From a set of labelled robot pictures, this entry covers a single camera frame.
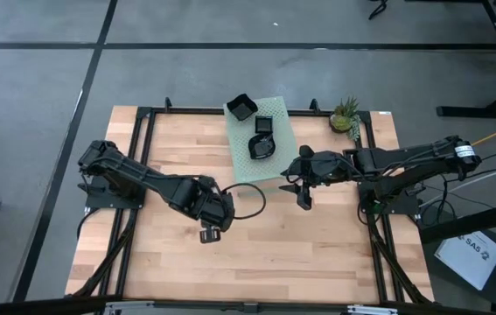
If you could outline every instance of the wooden tabletop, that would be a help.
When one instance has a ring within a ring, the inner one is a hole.
[[[129,148],[136,107],[116,106],[106,139],[122,153]],[[394,121],[371,112],[376,145],[398,147]],[[354,144],[329,130],[327,118],[292,117],[297,144],[314,151],[342,151]],[[146,122],[138,145],[140,157]],[[366,133],[361,129],[363,139]],[[148,165],[167,174],[206,174],[220,187],[234,183],[224,116],[159,114]],[[236,215],[254,212],[261,200],[233,192]],[[294,194],[268,196],[265,211],[235,220],[222,241],[199,243],[199,222],[171,210],[147,192],[139,211],[125,298],[305,303],[378,303],[367,228],[356,217],[355,183],[312,190],[314,205],[304,211]],[[92,275],[108,247],[115,211],[102,209],[84,224],[66,292],[78,290]],[[413,283],[433,299],[420,237],[406,217],[390,216],[397,258]],[[384,272],[394,298],[389,268]],[[115,291],[119,260],[108,292]]]

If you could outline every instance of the black metal frame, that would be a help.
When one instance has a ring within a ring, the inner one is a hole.
[[[142,117],[140,115],[141,109],[146,109],[146,108],[139,108],[137,111],[137,120],[135,122],[135,128],[133,131],[132,139],[131,139],[131,145],[137,145],[136,143],[136,138],[135,136],[136,133],[135,131],[140,129],[140,120],[142,120]],[[176,108],[173,107],[170,98],[166,97],[164,100],[164,107],[163,108],[147,108],[149,109],[150,112],[150,119],[149,119],[149,126],[147,129],[147,135],[145,137],[145,142],[143,146],[143,155],[141,157],[141,163],[146,163],[147,158],[148,158],[148,152],[150,151],[150,141],[152,139],[152,131],[154,130],[154,123],[155,123],[155,118],[156,114],[181,114],[181,115],[186,115],[186,114],[194,114],[194,115],[224,115],[224,109],[223,108]],[[289,116],[311,116],[311,117],[328,117],[329,115],[332,114],[331,110],[321,110],[318,106],[318,102],[314,99],[311,101],[311,105],[309,109],[290,109],[288,110]],[[367,142],[368,142],[368,147],[375,147],[375,140],[374,140],[374,130],[372,128],[372,120],[370,117],[369,112],[359,112],[359,116],[361,118],[362,123],[365,126],[366,132],[367,132]],[[361,148],[362,147],[362,142],[360,139],[355,141],[355,147]],[[134,156],[135,154],[135,149],[134,148],[129,148],[129,156]],[[137,214],[137,209],[132,209],[131,214],[129,217],[129,220],[132,221],[131,223],[131,230],[135,230],[135,225],[136,225],[136,214]],[[110,247],[108,250],[112,249],[113,246],[111,245],[112,242],[115,244],[116,238],[112,239],[114,235],[119,235],[119,227],[121,226],[121,219],[122,215],[116,216],[114,219],[114,225],[112,227],[111,231],[111,236],[110,236]],[[374,222],[374,216],[369,214],[367,216],[368,222]],[[386,214],[382,215],[381,217],[382,220],[382,226],[384,230],[384,237],[386,240],[386,244],[388,245],[388,248],[391,252],[392,255],[395,255],[395,245],[394,245],[394,240],[392,236],[392,231],[391,231],[391,226],[389,223],[389,218]],[[368,228],[369,231],[369,237],[372,240],[373,237],[373,232]],[[124,290],[124,285],[125,285],[125,277],[127,275],[127,269],[129,267],[129,260],[130,260],[130,248],[132,242],[132,236],[128,244],[125,245],[125,250],[123,251],[122,255],[122,260],[121,260],[121,265],[119,269],[119,277],[117,278],[117,284],[116,284],[116,290],[115,294],[117,296],[122,296],[123,290]],[[383,267],[381,263],[381,254],[379,250],[372,244],[371,242],[371,250],[372,250],[372,257],[373,257],[373,262],[374,262],[374,272],[375,272],[375,277],[376,277],[376,283],[377,283],[377,290],[378,290],[378,295],[381,303],[388,301],[388,294],[386,290],[386,284],[385,284],[385,279],[384,279],[384,274],[383,274]],[[404,302],[404,297],[403,297],[403,290],[402,286],[395,277],[393,271],[392,271],[392,280],[394,284],[394,290],[395,290],[395,299],[397,302]],[[102,283],[101,283],[101,290],[100,294],[106,294],[107,293],[107,288],[108,288],[108,281],[109,281],[109,274],[107,274]],[[216,304],[210,304],[206,302],[199,302],[199,301],[190,301],[186,302],[186,305],[190,306],[195,306],[195,307],[206,307],[210,305],[218,305],[218,309],[221,309],[222,305],[225,302],[215,302]],[[176,305],[180,305],[181,301],[175,301]],[[254,305],[253,307],[256,308],[256,310],[259,310],[259,305],[261,303],[250,303]],[[235,310],[238,309],[238,305],[241,305],[242,309],[246,308],[246,303],[232,303],[232,305],[236,305],[234,307]],[[291,304],[272,304],[275,306],[275,310],[277,311],[288,311],[290,309]],[[345,304],[308,304],[312,305],[311,309],[317,308],[320,311],[321,310],[326,310],[329,309],[331,310],[331,307],[338,307],[339,310],[344,309],[347,307]]]
[[[483,4],[487,15],[493,23],[496,31],[496,15],[493,12],[488,0],[436,0],[438,2],[460,2]],[[115,15],[115,9],[118,0],[109,0],[108,9],[104,18],[98,39],[95,42],[0,42],[0,49],[11,50],[93,50],[92,58],[82,83],[80,95],[74,108],[74,114],[68,125],[63,144],[61,146],[57,161],[55,163],[53,174],[47,184],[46,193],[38,211],[37,227],[31,236],[31,243],[26,250],[22,268],[15,279],[12,292],[13,301],[21,302],[26,299],[26,295],[31,285],[34,270],[38,264],[39,254],[43,247],[45,235],[49,228],[52,218],[52,212],[55,203],[59,197],[61,183],[65,176],[66,167],[69,162],[73,144],[80,127],[80,121],[87,105],[87,99],[90,94],[96,69],[100,62],[101,54],[104,50],[161,50],[161,49],[292,49],[292,50],[397,50],[397,51],[462,51],[462,52],[496,52],[496,43],[493,44],[354,44],[354,43],[107,43],[111,22]],[[194,113],[194,108],[182,108],[181,110],[173,109],[172,111],[181,111],[184,114]],[[304,115],[307,110],[291,110],[292,115]],[[437,109],[440,116],[471,116],[471,117],[495,117],[496,118],[496,101],[486,108],[453,108],[441,107]],[[384,230],[388,231],[388,223],[382,223]]]

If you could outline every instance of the succulent plant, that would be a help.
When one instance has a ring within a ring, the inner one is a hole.
[[[333,110],[331,116],[332,126],[339,131],[348,131],[349,139],[356,141],[360,138],[360,116],[357,112],[359,103],[355,97],[349,97]]]

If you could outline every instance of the gray floor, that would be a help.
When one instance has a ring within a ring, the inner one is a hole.
[[[336,0],[126,0],[109,42],[496,42],[476,4]],[[0,0],[0,40],[95,41],[108,0],[11,3]],[[0,302],[8,299],[45,185],[73,113],[90,51],[0,51]],[[282,95],[290,108],[323,108],[356,95],[361,108],[394,113],[400,145],[450,134],[476,140],[496,120],[440,118],[435,106],[484,106],[496,98],[496,53],[351,51],[105,51],[45,239],[30,299],[63,295],[85,196],[76,161],[103,138],[113,105],[217,107],[240,93]],[[496,140],[479,154],[496,152]],[[496,167],[496,158],[482,165]],[[441,186],[432,180],[432,185]],[[465,197],[496,206],[496,178]],[[452,199],[459,214],[480,206]],[[438,302],[487,309],[487,302],[432,275]]]

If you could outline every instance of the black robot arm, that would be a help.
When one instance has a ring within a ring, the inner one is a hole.
[[[214,178],[164,175],[125,157],[110,141],[93,141],[80,158],[79,167],[85,175],[103,176],[109,182],[109,190],[123,198],[132,198],[141,189],[149,188],[170,208],[201,220],[205,227],[226,232],[234,219],[232,195],[221,192]]]
[[[456,173],[463,180],[480,163],[481,158],[470,144],[458,136],[398,150],[355,149],[344,150],[343,154],[313,152],[303,145],[300,157],[283,172],[291,185],[281,186],[281,189],[296,193],[297,204],[305,210],[311,209],[311,187],[346,181],[367,183],[374,192],[374,199],[382,202],[439,174]],[[389,176],[402,167],[407,169]],[[298,180],[302,181],[301,185],[297,184]]]

